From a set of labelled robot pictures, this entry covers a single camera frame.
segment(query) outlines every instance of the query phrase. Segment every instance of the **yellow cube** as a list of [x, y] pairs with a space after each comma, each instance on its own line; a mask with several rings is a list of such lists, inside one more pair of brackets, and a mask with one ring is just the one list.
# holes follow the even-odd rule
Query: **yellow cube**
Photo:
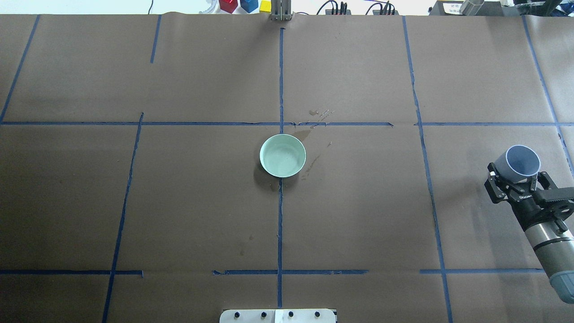
[[271, 1], [262, 0], [261, 7], [259, 7], [259, 12], [271, 12]]

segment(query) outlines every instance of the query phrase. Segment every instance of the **red block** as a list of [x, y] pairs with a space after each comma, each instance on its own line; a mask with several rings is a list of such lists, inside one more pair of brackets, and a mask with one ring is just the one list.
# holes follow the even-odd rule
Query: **red block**
[[237, 9], [237, 0], [219, 0], [219, 7], [223, 11], [233, 13]]

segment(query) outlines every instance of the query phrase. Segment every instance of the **white bracket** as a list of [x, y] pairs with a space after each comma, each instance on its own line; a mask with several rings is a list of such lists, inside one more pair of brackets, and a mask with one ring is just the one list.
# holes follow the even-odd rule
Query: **white bracket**
[[219, 323], [337, 323], [329, 309], [225, 310]]

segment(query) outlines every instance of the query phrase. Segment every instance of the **white label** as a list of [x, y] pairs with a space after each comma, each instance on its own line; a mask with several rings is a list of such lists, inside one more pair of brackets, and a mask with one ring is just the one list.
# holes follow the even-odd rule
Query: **white label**
[[462, 3], [443, 3], [444, 12], [448, 14], [461, 14], [460, 6]]

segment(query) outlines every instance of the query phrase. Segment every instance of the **mint green bowl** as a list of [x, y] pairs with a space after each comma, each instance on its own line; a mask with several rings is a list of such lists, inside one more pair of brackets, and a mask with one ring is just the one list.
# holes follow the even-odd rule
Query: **mint green bowl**
[[299, 139], [290, 134], [276, 134], [267, 139], [259, 151], [261, 166], [275, 177], [286, 178], [305, 165], [307, 153]]

